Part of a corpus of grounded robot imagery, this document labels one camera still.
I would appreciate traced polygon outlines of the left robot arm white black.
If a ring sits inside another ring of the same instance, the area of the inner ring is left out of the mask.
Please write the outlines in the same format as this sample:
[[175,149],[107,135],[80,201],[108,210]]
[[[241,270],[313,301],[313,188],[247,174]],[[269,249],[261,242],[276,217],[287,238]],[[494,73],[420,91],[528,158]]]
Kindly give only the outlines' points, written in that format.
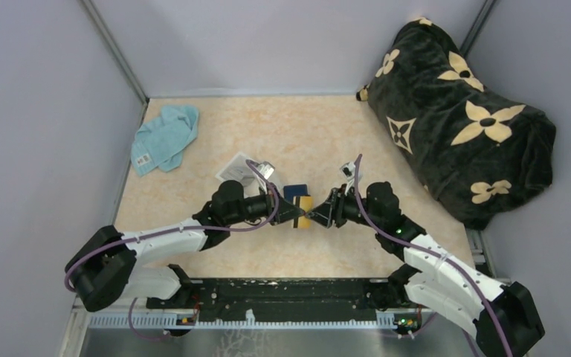
[[241,183],[229,180],[198,213],[175,225],[124,233],[103,226],[65,266],[65,287],[89,312],[123,298],[155,298],[185,307],[193,298],[190,278],[177,266],[152,268],[150,263],[213,248],[240,232],[239,223],[279,225],[304,215],[304,209],[288,202],[274,185],[267,189],[247,197]]

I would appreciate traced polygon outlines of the navy blue card holder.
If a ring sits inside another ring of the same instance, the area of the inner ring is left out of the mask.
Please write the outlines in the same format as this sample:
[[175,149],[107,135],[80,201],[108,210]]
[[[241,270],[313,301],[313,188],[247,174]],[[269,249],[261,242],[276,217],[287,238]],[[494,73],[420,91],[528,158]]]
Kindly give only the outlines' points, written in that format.
[[309,189],[306,184],[290,184],[283,187],[284,197],[292,201],[297,196],[308,196]]

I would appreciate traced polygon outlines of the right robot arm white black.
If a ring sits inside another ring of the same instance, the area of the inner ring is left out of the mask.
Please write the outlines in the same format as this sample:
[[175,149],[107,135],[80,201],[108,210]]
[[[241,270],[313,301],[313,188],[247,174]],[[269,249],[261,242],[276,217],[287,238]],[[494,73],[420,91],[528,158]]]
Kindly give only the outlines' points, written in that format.
[[403,261],[388,279],[397,306],[423,305],[461,328],[485,356],[524,356],[546,334],[530,291],[489,277],[446,251],[405,216],[389,182],[365,196],[345,185],[306,217],[330,228],[354,222],[372,228],[382,248]]

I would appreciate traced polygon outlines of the white plastic card tray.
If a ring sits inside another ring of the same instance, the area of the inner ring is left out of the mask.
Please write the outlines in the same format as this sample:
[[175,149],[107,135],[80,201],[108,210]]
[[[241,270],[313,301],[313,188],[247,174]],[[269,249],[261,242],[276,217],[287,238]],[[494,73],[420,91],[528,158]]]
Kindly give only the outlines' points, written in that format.
[[[254,171],[249,167],[247,160],[251,160],[254,167],[257,163],[263,162],[256,161],[243,152],[238,152],[220,171],[218,171],[215,177],[220,182],[234,180],[241,183],[244,189],[245,197],[255,196],[259,193],[265,193],[260,189],[257,177]],[[280,180],[276,167],[274,167],[274,169],[275,173],[271,177],[271,183],[276,187],[277,192],[282,196],[283,183]]]

